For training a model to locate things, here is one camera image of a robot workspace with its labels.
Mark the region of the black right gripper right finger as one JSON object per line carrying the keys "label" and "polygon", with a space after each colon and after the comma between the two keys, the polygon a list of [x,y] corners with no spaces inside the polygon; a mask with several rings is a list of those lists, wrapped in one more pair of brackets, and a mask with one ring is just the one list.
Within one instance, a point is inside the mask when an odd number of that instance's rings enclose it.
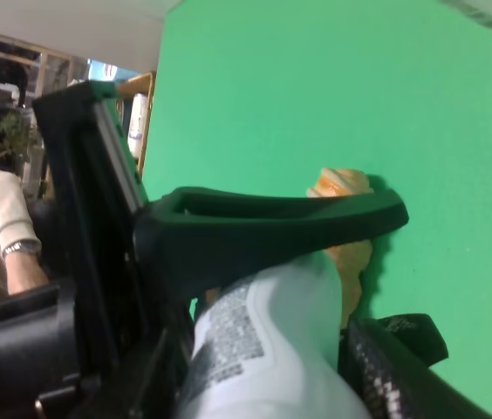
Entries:
{"label": "black right gripper right finger", "polygon": [[350,319],[338,373],[372,418],[491,418],[430,369],[447,358],[446,341],[425,313]]}

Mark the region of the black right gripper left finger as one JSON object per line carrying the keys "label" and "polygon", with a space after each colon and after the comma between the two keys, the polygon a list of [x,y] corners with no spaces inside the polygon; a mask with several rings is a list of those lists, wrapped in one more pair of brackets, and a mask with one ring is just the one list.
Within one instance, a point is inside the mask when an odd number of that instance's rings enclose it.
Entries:
{"label": "black right gripper left finger", "polygon": [[178,188],[137,218],[134,254],[154,296],[175,303],[305,254],[388,234],[408,219],[392,190],[291,198]]}

